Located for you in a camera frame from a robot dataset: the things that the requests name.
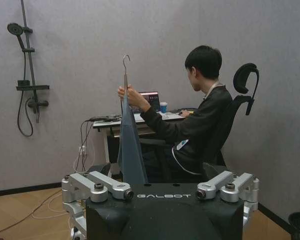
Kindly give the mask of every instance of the black hair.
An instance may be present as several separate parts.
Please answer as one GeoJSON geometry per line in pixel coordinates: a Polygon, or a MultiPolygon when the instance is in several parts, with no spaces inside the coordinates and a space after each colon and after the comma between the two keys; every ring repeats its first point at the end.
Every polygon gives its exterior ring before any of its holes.
{"type": "Polygon", "coordinates": [[[193,49],[185,59],[185,68],[195,67],[205,78],[216,79],[222,64],[221,53],[218,49],[201,45],[193,49]]]}

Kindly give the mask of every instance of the lanyard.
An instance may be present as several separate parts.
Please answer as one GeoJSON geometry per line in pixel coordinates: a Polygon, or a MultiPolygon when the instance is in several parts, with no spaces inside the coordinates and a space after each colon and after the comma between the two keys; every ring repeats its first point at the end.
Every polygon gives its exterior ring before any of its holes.
{"type": "Polygon", "coordinates": [[[203,100],[206,100],[207,97],[210,95],[210,93],[212,92],[212,90],[215,88],[215,87],[221,87],[221,86],[224,86],[224,84],[221,84],[219,81],[216,81],[209,89],[209,91],[207,92],[207,94],[204,96],[203,100]]]}

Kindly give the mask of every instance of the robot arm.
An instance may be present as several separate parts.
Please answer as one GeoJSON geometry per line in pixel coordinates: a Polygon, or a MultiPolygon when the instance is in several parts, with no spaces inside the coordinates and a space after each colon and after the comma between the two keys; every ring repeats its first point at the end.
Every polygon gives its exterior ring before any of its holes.
{"type": "Polygon", "coordinates": [[[244,201],[243,226],[246,226],[251,213],[258,210],[259,179],[249,173],[234,177],[232,172],[224,171],[207,182],[199,183],[196,195],[199,200],[213,199],[217,191],[225,202],[244,201]]]}
{"type": "Polygon", "coordinates": [[[108,191],[115,199],[129,200],[134,196],[128,183],[116,181],[97,171],[85,176],[79,173],[66,175],[61,185],[63,208],[70,213],[74,225],[84,236],[87,236],[87,222],[77,201],[90,198],[94,203],[101,203],[108,199],[108,191]]]}

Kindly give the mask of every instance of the cup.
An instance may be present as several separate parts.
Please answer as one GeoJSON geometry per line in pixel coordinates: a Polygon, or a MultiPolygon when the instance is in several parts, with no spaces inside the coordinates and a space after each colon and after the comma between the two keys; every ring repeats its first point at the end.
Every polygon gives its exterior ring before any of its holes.
{"type": "Polygon", "coordinates": [[[160,102],[160,112],[165,114],[167,112],[168,103],[162,101],[160,102]]]}

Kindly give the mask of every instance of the gray fabric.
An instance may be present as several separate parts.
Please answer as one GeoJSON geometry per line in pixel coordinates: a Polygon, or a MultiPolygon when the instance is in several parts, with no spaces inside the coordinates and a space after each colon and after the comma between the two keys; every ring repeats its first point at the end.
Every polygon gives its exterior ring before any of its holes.
{"type": "Polygon", "coordinates": [[[136,121],[129,106],[127,95],[123,98],[120,146],[117,162],[121,168],[125,183],[145,184],[148,182],[136,121]]]}

